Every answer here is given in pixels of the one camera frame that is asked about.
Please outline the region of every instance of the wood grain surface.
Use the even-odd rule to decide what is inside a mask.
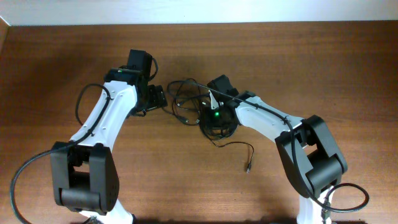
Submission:
[[[67,141],[79,125],[76,98],[126,64],[129,49],[159,63],[154,84],[226,74],[281,111],[321,116],[346,160],[344,182],[371,196],[362,211],[334,220],[398,221],[398,22],[288,22],[144,26],[10,27],[0,59],[0,222],[17,223],[9,202],[15,170],[28,158]],[[81,117],[99,97],[90,90]],[[139,219],[223,222],[294,218],[299,195],[276,146],[239,127],[230,140],[256,148],[252,172],[244,146],[215,148],[197,127],[161,110],[125,121],[114,146],[119,199]],[[357,205],[354,189],[337,192],[335,207]],[[21,175],[20,211],[32,223],[82,222],[56,206],[49,157]]]

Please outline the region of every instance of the wire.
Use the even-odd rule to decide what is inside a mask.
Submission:
[[[102,89],[106,92],[107,96],[108,96],[108,97],[111,97],[111,94],[110,94],[109,90],[108,90],[105,86],[103,86],[103,85],[100,85],[100,84],[97,84],[97,83],[91,83],[91,84],[88,84],[87,86],[85,86],[85,87],[81,90],[81,92],[80,92],[80,94],[79,94],[79,97],[77,98],[76,107],[75,107],[75,117],[76,117],[76,120],[79,122],[80,125],[83,125],[83,123],[81,122],[81,120],[80,120],[80,118],[79,118],[79,105],[80,105],[80,100],[81,100],[81,98],[83,97],[83,94],[85,93],[85,91],[86,91],[89,87],[91,87],[91,86],[97,86],[97,87],[102,88]]]
[[[17,170],[17,171],[15,172],[15,174],[14,174],[14,177],[13,177],[12,180],[11,180],[11,184],[10,184],[10,199],[11,199],[12,211],[14,212],[14,214],[15,214],[15,216],[18,218],[18,220],[19,220],[21,223],[23,223],[23,224],[31,224],[31,222],[29,222],[28,220],[26,220],[26,219],[22,216],[22,214],[21,214],[20,211],[18,210],[16,201],[15,201],[15,186],[16,186],[18,177],[20,176],[20,174],[22,173],[22,171],[23,171],[29,164],[31,164],[32,162],[34,162],[34,161],[37,160],[37,159],[40,159],[41,157],[44,157],[44,156],[49,155],[49,154],[54,153],[54,152],[59,152],[59,151],[67,150],[67,149],[69,149],[69,148],[71,148],[71,147],[73,147],[73,146],[76,146],[77,144],[81,143],[82,141],[84,141],[88,136],[90,136],[90,135],[93,133],[95,127],[98,125],[98,123],[100,122],[102,116],[104,115],[104,113],[105,113],[105,111],[106,111],[106,109],[107,109],[107,107],[108,107],[108,105],[109,105],[109,102],[111,101],[111,94],[109,93],[108,89],[106,89],[105,86],[100,85],[100,84],[89,84],[89,85],[85,86],[85,87],[82,89],[82,91],[81,91],[81,93],[80,93],[80,95],[79,95],[79,98],[78,98],[78,102],[80,102],[81,96],[82,96],[82,94],[84,93],[84,91],[85,91],[88,87],[90,87],[90,86],[98,86],[98,87],[101,87],[103,90],[105,90],[105,92],[106,92],[106,94],[108,95],[108,97],[106,98],[106,102],[105,102],[105,104],[104,104],[104,106],[103,106],[101,112],[99,113],[97,119],[95,120],[95,122],[94,122],[94,124],[92,125],[92,127],[91,127],[90,129],[87,130],[87,133],[86,133],[83,137],[81,137],[80,139],[78,139],[78,140],[76,140],[76,141],[74,141],[74,142],[70,142],[70,143],[69,143],[68,145],[66,145],[66,146],[63,146],[63,147],[60,147],[60,148],[56,148],[56,149],[47,150],[47,151],[41,152],[41,153],[39,153],[39,154],[37,154],[37,155],[31,157],[30,159],[28,159],[27,161],[25,161],[25,163],[23,163],[23,165],[21,165],[20,168],[18,168],[18,170]]]
[[[246,101],[246,100],[242,100],[242,99],[239,99],[239,98],[237,98],[237,97],[230,96],[230,95],[228,95],[228,94],[226,94],[226,93],[222,93],[222,92],[220,92],[220,91],[214,90],[214,89],[212,89],[212,88],[209,88],[209,87],[207,87],[207,86],[205,86],[205,85],[202,85],[202,84],[199,84],[199,83],[197,83],[197,82],[189,82],[188,80],[177,80],[177,81],[173,81],[173,82],[171,82],[171,83],[169,83],[169,84],[167,85],[167,92],[168,92],[172,97],[175,97],[175,95],[173,95],[173,94],[170,92],[170,85],[173,85],[173,84],[176,84],[176,83],[189,83],[189,84],[192,84],[192,85],[196,85],[196,86],[205,88],[205,89],[207,89],[207,90],[213,91],[213,92],[218,93],[218,94],[220,94],[220,95],[227,96],[227,97],[229,97],[229,98],[231,98],[231,99],[238,100],[238,101],[240,101],[240,102],[242,102],[242,103],[246,103],[246,104],[248,104],[248,105],[251,105],[251,106],[255,107],[256,109],[262,109],[262,110],[264,110],[264,111],[266,111],[266,112],[268,112],[268,113],[271,113],[271,114],[277,116],[277,117],[280,118],[283,122],[285,122],[285,123],[287,124],[287,126],[289,127],[289,129],[290,129],[290,139],[291,139],[291,141],[292,141],[291,144],[290,144],[290,145],[292,146],[292,158],[293,158],[294,169],[295,169],[295,171],[296,171],[296,173],[297,173],[297,175],[298,175],[298,179],[299,179],[300,183],[304,186],[304,189],[305,189],[305,191],[308,193],[308,195],[310,196],[310,198],[311,198],[315,203],[317,203],[319,206],[321,206],[321,208],[323,208],[323,209],[325,209],[325,210],[328,210],[328,211],[331,211],[331,212],[347,213],[347,212],[356,212],[356,211],[358,211],[358,210],[364,208],[364,207],[369,203],[370,196],[369,196],[368,192],[367,192],[364,188],[362,188],[362,187],[360,187],[360,186],[358,186],[358,185],[356,185],[356,184],[352,184],[352,183],[343,183],[343,184],[338,184],[338,185],[334,186],[334,187],[330,190],[330,192],[327,194],[327,197],[330,196],[331,192],[333,192],[333,191],[335,191],[336,189],[341,188],[341,187],[350,186],[350,187],[357,188],[358,190],[362,191],[362,193],[365,195],[365,199],[364,199],[363,203],[361,203],[360,205],[358,205],[358,206],[356,206],[356,207],[353,207],[353,208],[333,208],[333,207],[329,207],[329,206],[326,205],[326,202],[325,202],[325,203],[321,203],[321,202],[314,196],[314,194],[311,192],[311,190],[310,190],[310,189],[307,187],[307,185],[305,184],[303,177],[301,176],[300,168],[299,168],[299,165],[298,165],[298,163],[297,163],[297,153],[296,153],[296,150],[295,150],[295,136],[294,136],[294,130],[293,130],[293,127],[292,127],[290,121],[289,121],[286,117],[283,117],[282,115],[280,115],[279,113],[276,113],[275,111],[272,111],[272,110],[270,110],[270,109],[268,109],[268,108],[265,108],[265,107],[263,107],[263,106],[261,106],[261,105],[258,105],[257,103],[251,103],[251,102],[248,102],[248,101]]]
[[[197,81],[193,78],[189,78],[186,81],[188,82],[190,80],[197,83]],[[202,94],[199,86],[198,86],[197,92],[192,91],[192,90],[184,90],[183,91],[182,88],[183,88],[184,84],[185,83],[181,83],[181,85],[177,88],[177,91],[174,96],[169,93],[173,98],[172,105],[171,105],[172,111],[171,112],[167,111],[165,108],[162,108],[162,109],[166,113],[175,116],[184,125],[199,126],[203,135],[215,147],[221,148],[221,147],[229,146],[230,144],[245,144],[245,145],[248,145],[249,147],[251,147],[252,154],[251,154],[250,160],[248,162],[248,166],[246,168],[246,172],[249,173],[251,170],[252,159],[253,159],[253,155],[254,155],[254,147],[251,144],[249,144],[247,142],[242,142],[242,141],[233,141],[233,142],[226,143],[224,145],[218,145],[215,143],[215,141],[218,141],[220,139],[231,137],[234,134],[238,125],[236,123],[232,123],[232,121],[230,121],[231,123],[222,125],[220,127],[209,127],[209,122],[207,122],[207,117],[206,117],[206,113],[205,113],[206,105],[209,105],[209,104],[207,102],[203,101],[202,98],[205,98],[205,97],[209,98],[210,93]],[[183,104],[185,104],[189,101],[192,102],[192,105],[194,106],[194,108],[182,107]],[[186,117],[179,115],[178,110],[196,112],[198,117],[197,117],[195,123],[189,123],[189,120]]]

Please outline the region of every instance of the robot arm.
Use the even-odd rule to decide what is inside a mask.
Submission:
[[[104,78],[103,86],[110,94],[110,101],[91,135],[67,151],[51,154],[53,191],[57,205],[104,224],[132,224],[135,221],[134,215],[125,211],[118,200],[119,178],[112,150],[126,118],[145,116],[147,111],[167,106],[162,87],[148,86],[152,60],[152,56],[146,52],[131,50],[127,65],[111,69]],[[108,97],[103,90],[88,119],[71,137],[71,141],[80,139],[88,132]],[[56,142],[53,149],[67,144]],[[89,165],[89,172],[75,170],[74,167],[83,163]]]
[[[321,206],[310,199],[310,195],[305,189],[309,189],[320,203],[324,203],[328,191],[341,182],[342,174],[347,171],[347,163],[325,122],[316,115],[303,119],[283,113],[265,104],[258,96],[248,91],[239,94],[225,75],[210,82],[208,87],[245,100],[253,105],[272,110],[289,120],[294,129],[295,151],[300,174],[294,167],[290,128],[285,121],[253,105],[231,100],[216,91],[211,94],[211,101],[218,101],[216,103],[211,102],[212,105],[227,106],[234,113],[234,117],[240,125],[255,129],[276,143],[286,176],[293,188],[300,194],[300,213],[297,217],[297,223],[324,224],[326,222],[330,224],[329,212],[324,211]],[[304,148],[314,144],[317,145],[317,150],[307,155]],[[306,186],[303,186],[299,175],[301,175]]]

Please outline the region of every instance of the wall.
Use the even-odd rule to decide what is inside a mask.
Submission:
[[[8,24],[0,17],[0,53],[2,49],[2,44],[6,40]]]
[[[398,19],[398,0],[2,0],[12,26]]]

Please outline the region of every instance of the cable connector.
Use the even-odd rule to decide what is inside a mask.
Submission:
[[[176,115],[176,117],[177,117],[177,119],[179,119],[183,123],[188,123],[189,122],[188,118],[186,118],[184,116]]]
[[[325,198],[325,203],[324,205],[330,207],[330,202],[328,198]],[[322,217],[322,222],[323,224],[326,224],[326,220],[330,217],[330,210],[322,209],[321,211],[321,217]]]
[[[250,173],[251,170],[251,162],[249,162],[248,167],[246,168],[246,173]]]

